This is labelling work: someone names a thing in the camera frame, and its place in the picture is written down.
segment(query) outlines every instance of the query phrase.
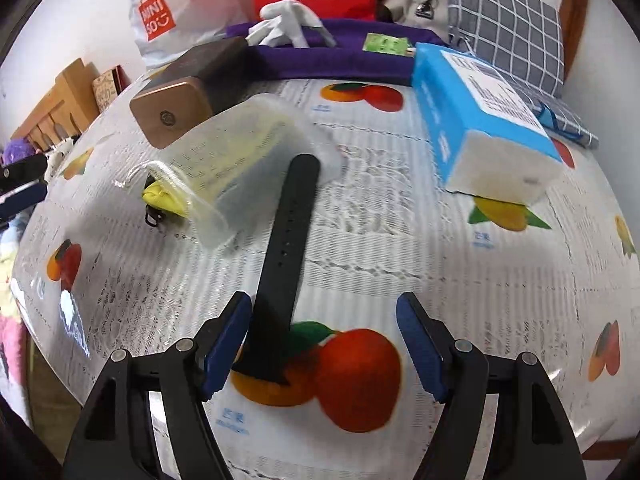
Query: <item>purple plush toy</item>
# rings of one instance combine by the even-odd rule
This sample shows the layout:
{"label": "purple plush toy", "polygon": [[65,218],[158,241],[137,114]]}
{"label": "purple plush toy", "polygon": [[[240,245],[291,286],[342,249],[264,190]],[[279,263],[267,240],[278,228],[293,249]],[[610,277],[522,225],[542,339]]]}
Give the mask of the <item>purple plush toy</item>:
{"label": "purple plush toy", "polygon": [[35,155],[36,150],[26,139],[12,139],[7,143],[2,158],[5,166]]}

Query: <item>blue and white box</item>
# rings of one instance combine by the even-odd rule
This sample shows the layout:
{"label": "blue and white box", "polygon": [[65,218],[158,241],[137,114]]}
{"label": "blue and white box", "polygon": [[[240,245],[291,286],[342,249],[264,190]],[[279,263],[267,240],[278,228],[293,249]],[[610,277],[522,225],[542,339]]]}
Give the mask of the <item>blue and white box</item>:
{"label": "blue and white box", "polygon": [[564,171],[536,117],[484,61],[419,43],[413,86],[448,191],[530,205]]}

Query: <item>transparent plastic box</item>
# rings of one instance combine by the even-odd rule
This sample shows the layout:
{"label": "transparent plastic box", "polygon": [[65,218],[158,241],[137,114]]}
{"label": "transparent plastic box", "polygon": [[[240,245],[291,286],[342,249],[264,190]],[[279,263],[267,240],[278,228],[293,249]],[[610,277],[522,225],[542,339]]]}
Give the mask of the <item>transparent plastic box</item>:
{"label": "transparent plastic box", "polygon": [[265,208],[274,210],[296,155],[320,160],[319,186],[340,177],[344,164],[329,131],[272,94],[208,119],[160,153],[140,168],[183,202],[209,248],[225,244]]}

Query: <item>white glove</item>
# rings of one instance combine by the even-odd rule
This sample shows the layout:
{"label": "white glove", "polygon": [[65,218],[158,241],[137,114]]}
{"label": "white glove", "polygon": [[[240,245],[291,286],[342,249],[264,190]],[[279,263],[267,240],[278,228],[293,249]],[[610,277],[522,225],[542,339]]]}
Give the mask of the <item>white glove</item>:
{"label": "white glove", "polygon": [[280,46],[293,44],[295,48],[308,48],[302,27],[318,31],[328,46],[335,46],[336,41],[320,21],[320,18],[307,6],[295,0],[282,0],[265,5],[260,10],[263,22],[249,29],[246,37],[249,46]]}

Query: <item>checkered cloth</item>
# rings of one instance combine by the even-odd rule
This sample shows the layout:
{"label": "checkered cloth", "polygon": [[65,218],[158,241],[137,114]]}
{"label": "checkered cloth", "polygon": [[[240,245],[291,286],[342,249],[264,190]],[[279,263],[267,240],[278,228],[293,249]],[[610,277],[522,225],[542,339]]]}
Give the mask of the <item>checkered cloth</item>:
{"label": "checkered cloth", "polygon": [[554,130],[597,145],[560,99],[564,49],[557,10],[540,0],[449,0],[449,26],[452,44],[494,65],[533,113],[547,107]]}

